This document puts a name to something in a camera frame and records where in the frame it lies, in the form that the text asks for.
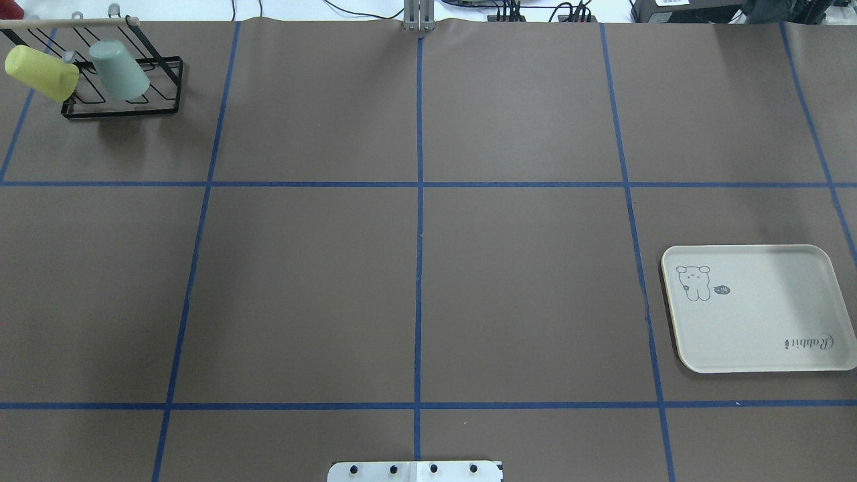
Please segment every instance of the blue tape line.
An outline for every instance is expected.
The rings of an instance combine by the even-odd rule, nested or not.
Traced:
[[[5,181],[4,186],[18,187],[205,187],[205,181]]]
[[[414,460],[422,458],[423,399],[423,37],[417,40],[417,276],[414,306]]]
[[[618,182],[427,182],[427,188],[620,188]]]
[[[417,188],[410,181],[3,181],[5,186],[20,187],[206,187],[216,188]],[[423,188],[624,188],[625,183],[612,181],[560,182],[423,182]],[[633,188],[759,188],[759,189],[828,189],[828,183],[674,183],[631,181]],[[834,183],[836,187],[854,188],[857,183]]]
[[[826,183],[663,183],[663,182],[631,182],[633,188],[826,188]]]
[[[202,197],[202,207],[200,208],[200,220],[196,227],[196,239],[194,241],[194,254],[190,260],[190,271],[188,273],[188,285],[184,292],[184,304],[182,307],[182,320],[178,326],[178,336],[176,337],[176,351],[172,357],[172,367],[170,370],[170,383],[167,386],[166,407],[164,409],[164,418],[161,422],[161,432],[158,439],[158,451],[155,454],[154,468],[152,469],[152,482],[158,482],[160,478],[161,463],[164,459],[164,448],[166,446],[166,435],[170,428],[170,412],[173,396],[176,393],[176,379],[178,378],[178,366],[182,359],[182,346],[184,343],[184,333],[188,325],[188,313],[190,311],[190,297],[194,291],[194,280],[196,276],[196,266],[200,257],[200,245],[202,243],[202,232],[205,228],[206,217],[208,213],[208,201],[211,198],[212,186],[211,182],[214,178],[214,167],[217,164],[217,154],[220,146],[220,134],[223,129],[223,121],[226,115],[226,104],[229,100],[229,87],[232,81],[232,69],[235,64],[235,53],[238,48],[238,36],[241,32],[241,22],[236,22],[235,32],[232,34],[232,49],[229,55],[229,67],[226,70],[226,80],[223,87],[223,97],[220,100],[220,113],[218,115],[217,130],[214,133],[214,143],[212,145],[211,161],[208,164],[208,180],[205,194]]]
[[[163,403],[0,402],[0,410],[164,410]]]
[[[580,410],[658,408],[656,401],[440,401],[423,402],[423,410]]]
[[[824,178],[827,180],[827,186],[830,188],[830,197],[833,199],[833,206],[836,208],[836,215],[839,216],[839,224],[842,225],[842,233],[845,235],[845,241],[848,243],[848,249],[851,251],[851,260],[857,267],[857,248],[854,247],[854,239],[851,237],[851,230],[848,228],[848,222],[845,220],[845,213],[842,211],[842,204],[839,202],[839,195],[836,193],[836,186],[833,184],[833,176],[830,174],[830,167],[827,165],[827,159],[824,157],[824,150],[821,148],[821,141],[818,139],[818,132],[815,130],[815,123],[812,121],[812,116],[809,113],[809,107],[806,105],[803,88],[800,86],[798,71],[794,67],[794,58],[792,57],[792,47],[788,42],[788,33],[786,32],[786,24],[780,22],[780,34],[782,36],[782,45],[786,49],[786,57],[788,58],[788,68],[792,72],[792,80],[794,81],[794,90],[797,91],[800,108],[803,109],[806,125],[809,127],[812,143],[815,144],[815,152],[818,154],[818,161],[821,163],[821,168],[824,171]]]
[[[665,401],[666,408],[857,407],[857,400]]]
[[[665,408],[857,407],[857,400],[714,400],[714,401],[424,401],[173,403],[175,411],[335,411],[335,410],[628,410]],[[165,403],[0,402],[0,410],[164,410]]]
[[[622,170],[622,182],[625,184],[625,203],[628,210],[628,221],[631,225],[631,240],[634,247],[634,257],[637,261],[637,277],[640,289],[643,293],[645,306],[645,322],[649,330],[649,356],[651,358],[651,371],[655,380],[655,393],[659,404],[658,414],[661,419],[661,436],[663,439],[663,452],[667,463],[667,475],[669,482],[675,482],[675,470],[673,464],[673,450],[669,441],[669,427],[667,425],[667,411],[663,407],[663,391],[661,388],[661,372],[657,363],[657,348],[655,345],[655,330],[651,324],[651,308],[649,307],[649,293],[645,285],[645,273],[643,270],[643,256],[640,254],[639,238],[637,235],[637,220],[634,216],[633,200],[631,198],[631,184],[628,178],[628,167],[625,158],[625,144],[622,141],[622,128],[619,123],[619,107],[616,105],[616,92],[613,84],[613,72],[610,68],[610,53],[607,43],[607,31],[604,24],[601,28],[601,44],[604,54],[604,68],[607,74],[607,87],[610,93],[610,110],[613,113],[613,127],[616,134],[616,147],[619,151],[619,164]]]
[[[173,403],[172,410],[413,410],[414,404],[404,402],[356,402],[356,403]]]
[[[218,188],[416,188],[417,183],[394,181],[214,181],[212,182],[212,186]]]
[[[9,148],[6,149],[6,157],[3,159],[3,167],[0,167],[0,182],[6,177],[6,171],[9,169],[9,163],[12,162],[12,154],[15,153],[15,145],[18,144],[18,136],[21,135],[21,129],[24,127],[24,120],[27,118],[27,111],[30,109],[30,102],[33,100],[34,90],[30,89],[27,94],[27,100],[24,101],[24,106],[21,108],[21,114],[18,116],[18,124],[15,125],[15,132],[12,134],[12,140],[9,142]]]

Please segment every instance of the metal bracket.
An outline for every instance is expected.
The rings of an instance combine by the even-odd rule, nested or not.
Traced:
[[[434,30],[434,0],[405,0],[405,30]]]
[[[340,462],[327,482],[503,482],[503,463],[492,461]]]

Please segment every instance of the tray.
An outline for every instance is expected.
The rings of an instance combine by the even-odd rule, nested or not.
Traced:
[[[833,265],[816,246],[674,246],[661,270],[679,358],[693,371],[857,367]]]

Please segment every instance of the black cable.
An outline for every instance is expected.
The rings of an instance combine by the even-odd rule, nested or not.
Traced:
[[[360,15],[360,16],[364,16],[364,17],[372,17],[372,18],[377,18],[377,19],[381,19],[381,20],[391,20],[391,19],[398,17],[399,15],[402,15],[405,12],[405,9],[401,9],[398,12],[396,12],[395,14],[388,16],[388,17],[385,17],[385,16],[375,15],[375,14],[364,14],[361,12],[352,12],[351,10],[346,10],[346,9],[343,9],[342,7],[339,7],[338,5],[334,5],[330,0],[322,0],[322,1],[324,3],[327,3],[328,6],[334,8],[336,10],[339,10],[340,12],[345,12],[346,14]]]
[[[637,16],[637,10],[635,10],[635,9],[634,9],[634,1],[633,1],[633,0],[628,0],[628,3],[630,3],[630,4],[631,4],[631,20],[633,20],[633,21],[635,21],[635,22],[639,23],[640,19],[639,19],[639,17]]]
[[[580,0],[578,6],[575,7],[572,16],[566,18],[566,21],[575,21],[579,23],[586,23],[587,21],[589,21],[592,17],[592,11],[589,10],[589,7],[587,7],[587,5],[589,5],[591,2],[592,0],[589,0],[586,3],[584,3],[584,0]]]
[[[524,21],[521,15],[520,0],[503,0],[503,12],[500,13],[500,8],[497,8],[497,21]]]
[[[462,5],[460,3],[452,3],[452,1],[453,0],[440,0],[441,3],[445,3],[451,7],[460,7],[462,9],[492,9],[493,8],[491,5]],[[497,7],[497,8],[500,7],[499,4],[497,2],[495,2],[494,0],[489,0],[489,1],[494,4],[494,7]]]

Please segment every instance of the cable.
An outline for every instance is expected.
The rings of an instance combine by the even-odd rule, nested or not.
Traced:
[[[584,3],[584,0],[580,0],[578,6],[574,8],[574,12],[572,16],[566,18],[566,21],[570,22],[578,22],[578,23],[586,23],[592,20],[592,10],[589,10],[589,5],[592,3],[592,0],[588,0]]]
[[[561,8],[566,7],[566,6],[568,7],[568,16],[572,16],[572,9],[574,8],[574,5],[571,5],[571,3],[569,3],[569,2],[563,2],[563,3],[560,3],[559,5],[557,5],[556,8],[554,8],[554,12],[550,14],[550,18],[548,19],[548,23],[554,21],[554,15],[556,15],[556,12],[558,12]]]
[[[440,0],[441,3],[445,3],[450,7],[460,7],[462,9],[492,9],[491,5],[462,5],[461,3],[452,3],[453,0]],[[494,0],[488,0],[494,4],[495,7],[499,8],[500,5]]]
[[[639,23],[640,19],[639,19],[639,17],[637,16],[637,10],[635,10],[635,9],[634,9],[634,1],[633,1],[633,0],[628,0],[628,3],[630,3],[630,4],[631,4],[631,20],[633,20],[633,21],[635,21],[635,22]]]
[[[322,1],[324,3],[327,3],[327,5],[330,6],[331,8],[339,10],[340,12],[345,12],[346,14],[359,15],[359,16],[364,16],[364,17],[372,17],[372,18],[377,18],[377,19],[381,19],[381,20],[391,20],[391,19],[398,17],[399,15],[402,15],[405,12],[405,9],[401,9],[398,12],[396,12],[395,14],[388,16],[388,17],[385,17],[385,16],[375,15],[375,14],[364,14],[364,13],[360,13],[360,12],[352,12],[351,10],[346,10],[346,9],[343,9],[342,7],[339,7],[338,5],[334,5],[330,0],[322,0]]]

